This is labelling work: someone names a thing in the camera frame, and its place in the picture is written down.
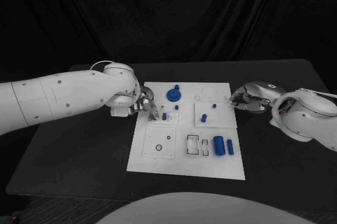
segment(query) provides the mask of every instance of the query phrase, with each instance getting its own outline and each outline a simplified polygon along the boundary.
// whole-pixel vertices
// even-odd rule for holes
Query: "blue part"
[[[204,122],[204,123],[207,122],[207,118],[208,118],[208,115],[204,114],[204,115],[202,115],[202,122]]]
[[[227,144],[228,144],[228,153],[230,153],[230,155],[234,155],[234,145],[232,145],[232,140],[227,140]]]
[[[178,89],[172,89],[169,92],[168,92],[168,99],[169,101],[178,101],[182,97],[182,93]]]
[[[217,150],[217,155],[222,156],[227,154],[225,151],[225,144],[224,144],[224,137],[222,136],[215,136],[214,137],[214,141],[215,141],[215,150]]]

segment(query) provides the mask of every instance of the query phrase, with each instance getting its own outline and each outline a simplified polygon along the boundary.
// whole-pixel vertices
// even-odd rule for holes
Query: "table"
[[[293,91],[327,92],[309,61],[270,60],[130,64],[143,84],[230,82],[235,91],[253,80]],[[77,65],[73,71],[90,65]],[[271,112],[237,112],[247,180],[127,172],[137,115],[110,116],[110,108],[39,126],[8,193],[136,201],[169,192],[235,196],[287,210],[336,212],[337,154],[316,140],[299,142],[270,125]]]

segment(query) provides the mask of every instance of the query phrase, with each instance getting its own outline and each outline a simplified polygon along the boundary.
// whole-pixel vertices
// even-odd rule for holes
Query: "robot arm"
[[[152,108],[149,105],[143,107],[145,102],[152,103]],[[107,65],[104,73],[87,70],[2,83],[0,135],[104,105],[111,107],[113,116],[129,116],[150,110],[159,118],[153,97],[149,100],[133,69],[122,63]]]
[[[287,93],[276,85],[251,82],[235,91],[231,100],[237,101],[243,97],[245,103],[234,102],[232,105],[254,113],[266,112],[271,106],[271,124],[291,138],[304,142],[315,138],[329,149],[337,151],[337,106],[317,93],[306,89]]]

